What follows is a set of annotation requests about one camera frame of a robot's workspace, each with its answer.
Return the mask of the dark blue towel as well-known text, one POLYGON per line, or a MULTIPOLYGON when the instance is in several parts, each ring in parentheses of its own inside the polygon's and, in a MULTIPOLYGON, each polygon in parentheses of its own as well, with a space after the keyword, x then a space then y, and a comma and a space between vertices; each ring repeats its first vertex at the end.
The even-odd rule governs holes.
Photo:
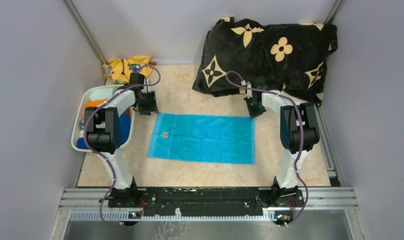
POLYGON ((131 118, 129 115, 123 113, 119 117, 120 122, 120 129, 121 129, 121 144, 124 145, 130 135, 130 128, 131 128, 131 118))

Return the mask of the light blue towel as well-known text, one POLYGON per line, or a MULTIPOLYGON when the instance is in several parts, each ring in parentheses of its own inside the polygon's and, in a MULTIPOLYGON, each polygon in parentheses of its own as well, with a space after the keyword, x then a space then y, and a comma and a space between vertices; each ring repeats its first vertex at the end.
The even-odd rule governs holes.
POLYGON ((247 116, 160 113, 147 156, 185 162, 253 165, 255 122, 247 116))

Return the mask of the yellow printed cloth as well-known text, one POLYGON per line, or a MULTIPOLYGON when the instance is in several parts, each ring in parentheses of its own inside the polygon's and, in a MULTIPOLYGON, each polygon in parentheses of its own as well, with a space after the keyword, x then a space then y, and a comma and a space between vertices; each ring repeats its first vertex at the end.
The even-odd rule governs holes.
POLYGON ((135 55, 131 58, 116 58, 103 65, 105 78, 110 78, 115 84, 128 83, 130 75, 133 73, 143 74, 146 78, 150 76, 153 69, 142 66, 156 66, 151 55, 135 55))

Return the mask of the black blanket with beige flowers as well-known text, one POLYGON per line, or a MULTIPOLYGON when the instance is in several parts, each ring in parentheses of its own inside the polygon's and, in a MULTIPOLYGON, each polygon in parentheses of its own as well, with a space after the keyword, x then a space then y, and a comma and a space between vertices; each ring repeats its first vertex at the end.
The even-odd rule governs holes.
POLYGON ((320 106, 337 31, 333 24, 262 25, 224 17, 206 34, 192 88, 214 97, 236 95, 245 79, 254 88, 285 91, 320 106))

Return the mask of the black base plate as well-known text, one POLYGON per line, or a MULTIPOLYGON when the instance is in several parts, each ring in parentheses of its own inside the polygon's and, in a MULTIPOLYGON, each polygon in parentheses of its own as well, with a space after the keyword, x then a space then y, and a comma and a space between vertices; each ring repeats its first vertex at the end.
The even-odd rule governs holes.
POLYGON ((270 187, 146 187, 113 189, 110 208, 136 208, 145 217, 254 217, 268 207, 301 207, 302 191, 279 197, 270 187))

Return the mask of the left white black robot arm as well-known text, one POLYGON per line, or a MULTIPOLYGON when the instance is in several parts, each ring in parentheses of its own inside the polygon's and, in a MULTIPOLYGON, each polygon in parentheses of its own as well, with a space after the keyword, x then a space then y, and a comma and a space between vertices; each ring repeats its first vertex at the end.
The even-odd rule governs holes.
POLYGON ((111 98, 84 112, 84 143, 104 163, 112 186, 107 199, 121 200, 128 207, 138 204, 140 194, 134 177, 129 172, 122 155, 122 130, 120 116, 131 107, 141 115, 158 113, 153 84, 141 73, 132 73, 128 84, 114 91, 111 98))

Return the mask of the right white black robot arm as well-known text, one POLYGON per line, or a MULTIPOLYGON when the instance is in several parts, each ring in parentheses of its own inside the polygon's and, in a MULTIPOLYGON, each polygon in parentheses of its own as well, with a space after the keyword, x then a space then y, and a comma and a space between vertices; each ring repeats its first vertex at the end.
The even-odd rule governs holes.
POLYGON ((266 109, 280 117, 280 141, 285 149, 283 163, 274 178, 271 199, 284 206, 298 191, 298 172, 313 146, 319 142, 320 133, 313 103, 300 103, 277 90, 255 90, 245 80, 246 102, 249 116, 256 118, 266 109))

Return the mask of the orange rolled towel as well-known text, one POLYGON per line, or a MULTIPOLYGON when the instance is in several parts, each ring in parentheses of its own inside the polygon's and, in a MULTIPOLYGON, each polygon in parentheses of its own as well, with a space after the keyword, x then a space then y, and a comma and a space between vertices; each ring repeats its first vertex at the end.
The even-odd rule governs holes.
POLYGON ((90 101, 86 103, 84 108, 96 108, 103 103, 105 103, 105 100, 90 101))

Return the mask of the mint green rolled towel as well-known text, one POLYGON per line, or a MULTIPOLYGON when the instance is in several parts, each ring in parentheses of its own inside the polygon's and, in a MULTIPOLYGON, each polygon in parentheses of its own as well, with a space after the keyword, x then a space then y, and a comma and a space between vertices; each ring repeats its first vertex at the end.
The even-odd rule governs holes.
POLYGON ((113 88, 94 89, 89 95, 89 100, 91 102, 105 101, 110 99, 113 96, 113 93, 114 93, 113 88))

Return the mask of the aluminium frame rail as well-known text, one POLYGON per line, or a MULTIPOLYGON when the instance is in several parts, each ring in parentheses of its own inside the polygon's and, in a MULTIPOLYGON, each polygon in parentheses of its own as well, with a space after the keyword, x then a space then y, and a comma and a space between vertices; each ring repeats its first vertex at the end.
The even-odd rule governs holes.
POLYGON ((301 189, 301 207, 268 207, 261 216, 143 216, 135 207, 110 208, 105 188, 64 190, 50 239, 97 240, 365 240, 350 187, 301 189))

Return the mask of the white plastic basket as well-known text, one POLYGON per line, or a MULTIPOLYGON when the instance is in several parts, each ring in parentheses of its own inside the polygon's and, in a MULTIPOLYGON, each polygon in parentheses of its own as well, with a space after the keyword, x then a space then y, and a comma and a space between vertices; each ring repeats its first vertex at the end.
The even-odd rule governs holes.
MULTIPOLYGON (((89 100, 89 95, 90 95, 90 93, 91 93, 93 90, 95 90, 95 89, 104 89, 104 88, 113 88, 114 91, 116 91, 116 89, 119 88, 119 87, 120 87, 119 85, 103 85, 103 86, 97 86, 97 87, 93 87, 93 88, 87 90, 87 91, 83 94, 83 96, 82 96, 82 98, 81 98, 81 102, 80 102, 79 107, 78 107, 78 111, 77 111, 76 117, 75 117, 74 127, 73 127, 73 130, 72 130, 72 136, 71 136, 71 146, 72 146, 76 151, 79 151, 79 152, 81 151, 81 152, 85 152, 85 153, 89 153, 89 152, 90 152, 90 150, 88 150, 88 149, 79 149, 79 148, 77 148, 77 146, 76 146, 77 140, 78 140, 80 137, 83 138, 83 130, 80 130, 80 129, 79 129, 79 122, 80 122, 81 120, 84 120, 84 111, 85 111, 85 108, 84 108, 84 107, 85 107, 85 105, 86 105, 87 102, 90 102, 90 100, 89 100)), ((133 123, 132 121, 133 121, 134 118, 135 118, 135 112, 132 110, 132 105, 131 105, 131 104, 127 104, 127 106, 128 106, 128 110, 125 110, 122 114, 127 114, 127 115, 130 116, 130 118, 131 118, 131 128, 130 128, 130 135, 129 135, 129 138, 128 138, 127 142, 126 142, 124 145, 121 145, 121 146, 120 146, 120 149, 121 149, 121 150, 125 150, 125 149, 127 149, 127 148, 130 146, 130 144, 131 144, 131 139, 132 139, 132 133, 133 133, 133 127, 134 127, 134 123, 133 123)))

